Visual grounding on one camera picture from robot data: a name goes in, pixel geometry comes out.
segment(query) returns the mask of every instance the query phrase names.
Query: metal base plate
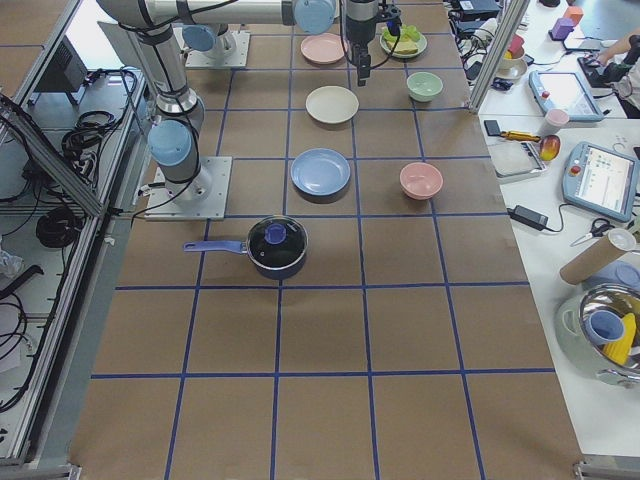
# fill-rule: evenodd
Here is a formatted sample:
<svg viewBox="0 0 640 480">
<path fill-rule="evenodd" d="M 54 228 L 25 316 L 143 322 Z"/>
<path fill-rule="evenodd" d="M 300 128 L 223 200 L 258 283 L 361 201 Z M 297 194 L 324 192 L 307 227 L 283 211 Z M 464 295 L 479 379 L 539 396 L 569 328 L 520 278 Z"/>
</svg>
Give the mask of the metal base plate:
<svg viewBox="0 0 640 480">
<path fill-rule="evenodd" d="M 151 191 L 147 208 L 153 210 L 145 212 L 147 220 L 222 220 L 227 205 L 227 193 L 229 192 L 229 179 L 231 178 L 231 157 L 200 157 L 202 168 L 211 175 L 211 192 L 206 198 L 196 199 L 183 205 L 169 202 L 166 205 L 155 208 L 166 202 L 171 197 L 164 188 Z M 164 175 L 158 168 L 154 182 L 164 182 Z"/>
<path fill-rule="evenodd" d="M 223 68 L 237 68 L 247 66 L 247 57 L 249 55 L 249 37 L 251 34 L 247 31 L 231 32 L 235 41 L 235 51 L 224 58 L 219 60 L 207 57 L 202 52 L 192 51 L 189 52 L 185 67 L 187 69 L 223 69 Z"/>
</svg>

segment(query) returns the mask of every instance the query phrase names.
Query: metal pot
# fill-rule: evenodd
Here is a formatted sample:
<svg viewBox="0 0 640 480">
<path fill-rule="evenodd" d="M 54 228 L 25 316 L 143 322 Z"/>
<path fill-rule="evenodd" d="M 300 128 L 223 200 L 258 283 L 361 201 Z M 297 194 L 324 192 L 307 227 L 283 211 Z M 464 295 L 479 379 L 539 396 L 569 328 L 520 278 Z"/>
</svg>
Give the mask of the metal pot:
<svg viewBox="0 0 640 480">
<path fill-rule="evenodd" d="M 258 272 L 283 280 L 300 271 L 307 254 L 307 231 L 291 217 L 273 215 L 256 223 L 246 241 L 187 242 L 185 252 L 226 251 L 246 254 Z"/>
<path fill-rule="evenodd" d="M 622 285 L 600 285 L 562 304 L 556 318 L 558 344 L 583 373 L 610 385 L 635 387 L 640 384 L 640 335 L 636 333 L 631 354 L 619 365 L 589 339 L 585 320 L 597 310 L 609 310 L 619 317 L 628 313 L 640 321 L 640 292 Z"/>
</svg>

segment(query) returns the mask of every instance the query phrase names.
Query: plate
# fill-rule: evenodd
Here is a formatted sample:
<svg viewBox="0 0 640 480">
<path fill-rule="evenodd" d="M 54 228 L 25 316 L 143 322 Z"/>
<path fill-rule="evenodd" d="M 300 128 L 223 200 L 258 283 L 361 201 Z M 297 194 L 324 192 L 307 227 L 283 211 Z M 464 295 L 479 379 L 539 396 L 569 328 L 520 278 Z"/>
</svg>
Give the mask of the plate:
<svg viewBox="0 0 640 480">
<path fill-rule="evenodd" d="M 342 190 L 351 175 L 349 162 L 328 148 L 301 153 L 291 164 L 293 184 L 309 195 L 332 195 Z"/>
<path fill-rule="evenodd" d="M 358 111 L 358 97 L 344 87 L 330 85 L 316 88 L 307 96 L 307 112 L 322 123 L 342 123 Z"/>
<path fill-rule="evenodd" d="M 304 58 L 321 65 L 335 63 L 344 57 L 340 36 L 333 33 L 305 38 L 300 44 L 300 51 Z"/>
<path fill-rule="evenodd" d="M 420 39 L 416 42 L 418 45 L 418 51 L 416 53 L 393 53 L 391 55 L 393 58 L 415 58 L 424 52 L 427 48 L 427 37 L 420 34 Z M 380 35 L 380 46 L 385 51 L 385 53 L 389 54 L 391 52 L 391 48 L 387 45 L 387 41 L 384 39 L 382 35 Z"/>
<path fill-rule="evenodd" d="M 498 70 L 496 72 L 496 77 L 503 78 L 505 80 L 517 80 L 522 77 L 522 75 L 527 73 L 527 62 L 525 62 L 522 58 L 518 60 L 519 61 L 517 61 L 510 68 Z"/>
</svg>

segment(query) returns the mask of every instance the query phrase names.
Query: plate with lettuce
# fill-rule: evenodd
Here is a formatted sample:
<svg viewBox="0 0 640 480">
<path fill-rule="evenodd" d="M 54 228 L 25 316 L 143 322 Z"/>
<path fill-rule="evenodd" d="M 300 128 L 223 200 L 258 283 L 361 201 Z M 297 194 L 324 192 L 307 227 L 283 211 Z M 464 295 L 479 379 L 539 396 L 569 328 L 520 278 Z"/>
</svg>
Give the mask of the plate with lettuce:
<svg viewBox="0 0 640 480">
<path fill-rule="evenodd" d="M 389 33 L 387 27 L 382 28 L 380 46 L 387 54 L 391 52 L 396 37 Z M 393 52 L 395 58 L 414 58 L 427 48 L 427 39 L 415 25 L 403 25 L 400 27 L 400 41 Z"/>
</svg>

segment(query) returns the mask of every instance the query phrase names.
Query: pink bowl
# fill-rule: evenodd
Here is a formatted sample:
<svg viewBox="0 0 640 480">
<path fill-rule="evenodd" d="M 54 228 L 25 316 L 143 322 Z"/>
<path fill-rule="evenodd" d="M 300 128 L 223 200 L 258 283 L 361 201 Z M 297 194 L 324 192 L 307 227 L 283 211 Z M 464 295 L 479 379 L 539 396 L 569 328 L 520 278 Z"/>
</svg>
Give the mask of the pink bowl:
<svg viewBox="0 0 640 480">
<path fill-rule="evenodd" d="M 428 163 L 410 163 L 400 172 L 402 190 L 416 200 L 433 197 L 442 188 L 442 183 L 440 171 Z"/>
</svg>

